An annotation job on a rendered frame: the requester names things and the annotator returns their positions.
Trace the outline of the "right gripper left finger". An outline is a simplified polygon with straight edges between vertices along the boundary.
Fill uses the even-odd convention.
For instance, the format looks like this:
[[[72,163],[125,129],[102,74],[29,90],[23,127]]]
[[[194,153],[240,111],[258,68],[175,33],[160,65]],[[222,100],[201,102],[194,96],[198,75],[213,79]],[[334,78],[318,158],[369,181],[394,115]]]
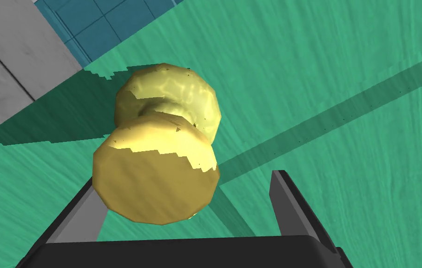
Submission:
[[[89,179],[39,237],[40,243],[96,241],[108,208]]]

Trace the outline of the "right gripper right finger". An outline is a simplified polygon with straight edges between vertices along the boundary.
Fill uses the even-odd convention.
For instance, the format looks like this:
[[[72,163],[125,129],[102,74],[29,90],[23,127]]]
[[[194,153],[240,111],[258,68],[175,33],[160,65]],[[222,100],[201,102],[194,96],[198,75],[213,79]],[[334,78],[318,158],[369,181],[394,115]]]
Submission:
[[[327,231],[286,171],[272,171],[269,197],[281,235],[311,236],[332,253],[338,253]]]

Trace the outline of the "gold door knob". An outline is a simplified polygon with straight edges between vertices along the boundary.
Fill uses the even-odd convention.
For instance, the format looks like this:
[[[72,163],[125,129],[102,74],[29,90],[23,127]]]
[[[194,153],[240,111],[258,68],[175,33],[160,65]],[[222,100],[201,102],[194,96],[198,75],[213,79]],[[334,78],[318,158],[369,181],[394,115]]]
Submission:
[[[214,89],[195,71],[167,63],[135,71],[116,94],[115,130],[93,154],[93,188],[133,222],[192,218],[218,184],[220,120]]]

